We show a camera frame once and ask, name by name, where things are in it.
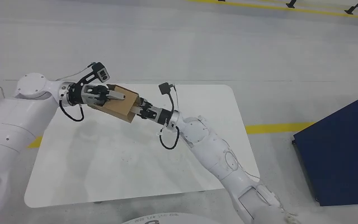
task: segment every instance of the concrete floor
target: concrete floor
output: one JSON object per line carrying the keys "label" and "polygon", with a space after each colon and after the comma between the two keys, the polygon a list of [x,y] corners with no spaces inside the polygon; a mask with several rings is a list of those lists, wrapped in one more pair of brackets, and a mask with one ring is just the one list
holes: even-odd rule
{"label": "concrete floor", "polygon": [[[0,80],[49,79],[100,61],[112,82],[224,83],[245,125],[311,122],[358,96],[357,21],[174,0],[0,2]],[[319,207],[290,144],[293,133],[249,136],[267,186],[292,212],[358,223],[358,206]],[[225,190],[32,209],[23,202],[36,149],[19,155],[0,223],[122,223],[187,212],[241,223]]]}

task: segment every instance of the yellow floor line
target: yellow floor line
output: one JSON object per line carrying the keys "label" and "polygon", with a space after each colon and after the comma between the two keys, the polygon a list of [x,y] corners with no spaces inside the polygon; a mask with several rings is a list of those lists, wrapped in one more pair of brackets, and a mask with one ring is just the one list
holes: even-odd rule
{"label": "yellow floor line", "polygon": [[264,6],[261,4],[250,4],[250,3],[239,3],[239,2],[219,2],[217,0],[187,0],[189,2],[201,2],[201,3],[212,3],[212,4],[226,4],[229,6],[241,6],[241,7],[250,7],[250,8],[263,8],[267,10],[281,10],[281,11],[294,11],[294,12],[304,12],[304,13],[312,13],[312,14],[320,14],[327,16],[341,16],[341,17],[352,17],[358,18],[358,15],[349,15],[345,12],[327,12],[327,11],[319,11],[319,10],[308,10],[303,8],[287,8],[281,6]]}
{"label": "yellow floor line", "polygon": [[[278,4],[286,4],[289,3],[289,0],[286,1],[278,1],[278,0],[257,0],[259,2],[270,2],[270,3],[278,3]],[[342,7],[338,7],[338,6],[325,6],[323,4],[310,4],[310,3],[299,3],[296,2],[295,6],[303,6],[303,7],[312,7],[312,8],[327,8],[327,9],[332,9],[332,10],[346,10],[348,8],[350,8],[351,6],[347,6],[345,8]]]}
{"label": "yellow floor line", "polygon": [[[314,122],[286,123],[286,124],[259,124],[245,126],[247,134],[267,134],[279,132],[299,132]],[[27,148],[39,148],[43,137],[37,137]]]}

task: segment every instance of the cardboard box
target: cardboard box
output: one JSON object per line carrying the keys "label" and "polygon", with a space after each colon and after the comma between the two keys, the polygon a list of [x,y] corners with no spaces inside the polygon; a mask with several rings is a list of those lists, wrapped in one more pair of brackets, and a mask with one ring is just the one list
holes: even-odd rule
{"label": "cardboard box", "polygon": [[91,105],[90,107],[131,123],[135,117],[135,113],[131,112],[130,109],[133,106],[140,104],[138,93],[118,85],[107,84],[107,86],[110,90],[114,90],[116,92],[121,92],[122,94],[124,94],[125,99],[111,99],[107,101],[103,106]]}

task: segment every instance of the white tabletop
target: white tabletop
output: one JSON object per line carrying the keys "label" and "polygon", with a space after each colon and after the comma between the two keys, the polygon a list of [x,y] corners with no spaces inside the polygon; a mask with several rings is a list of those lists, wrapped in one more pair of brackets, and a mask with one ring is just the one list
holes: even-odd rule
{"label": "white tabletop", "polygon": [[[119,84],[154,106],[170,109],[158,85]],[[260,176],[233,91],[226,85],[177,85],[180,111],[203,115],[224,138],[239,162]],[[77,106],[66,108],[80,117]],[[32,208],[223,188],[180,140],[166,150],[161,125],[135,117],[127,123],[84,106],[84,121],[73,122],[60,110],[39,149],[25,193]],[[164,132],[171,145],[175,135]]]}

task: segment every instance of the black cable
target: black cable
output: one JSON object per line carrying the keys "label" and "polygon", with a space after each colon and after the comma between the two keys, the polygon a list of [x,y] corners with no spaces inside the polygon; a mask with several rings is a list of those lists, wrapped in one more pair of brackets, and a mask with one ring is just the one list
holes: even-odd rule
{"label": "black cable", "polygon": [[173,112],[174,112],[174,101],[173,101],[173,98],[172,98],[171,94],[168,94],[168,96],[169,96],[170,102],[172,103],[172,114],[173,114]]}
{"label": "black cable", "polygon": [[178,143],[178,140],[179,140],[180,131],[179,131],[178,126],[175,126],[175,128],[177,129],[177,138],[175,139],[175,143],[174,143],[174,145],[173,145],[172,147],[167,147],[167,146],[163,143],[163,141],[162,141],[163,128],[161,129],[161,133],[160,133],[160,135],[159,135],[159,140],[160,140],[162,146],[163,146],[164,148],[166,148],[167,150],[172,150],[172,149],[174,149],[174,148],[177,146],[177,143]]}
{"label": "black cable", "polygon": [[71,117],[71,115],[69,115],[69,114],[65,111],[65,109],[63,108],[63,106],[62,106],[62,97],[63,97],[63,94],[61,94],[61,99],[59,100],[59,105],[60,105],[60,108],[61,108],[62,112],[63,112],[69,119],[73,120],[74,122],[81,122],[81,121],[83,121],[83,120],[84,120],[84,114],[83,114],[83,109],[82,109],[81,105],[79,105],[79,109],[80,109],[80,111],[81,111],[81,116],[82,116],[82,117],[81,117],[80,119],[75,119],[75,118]]}

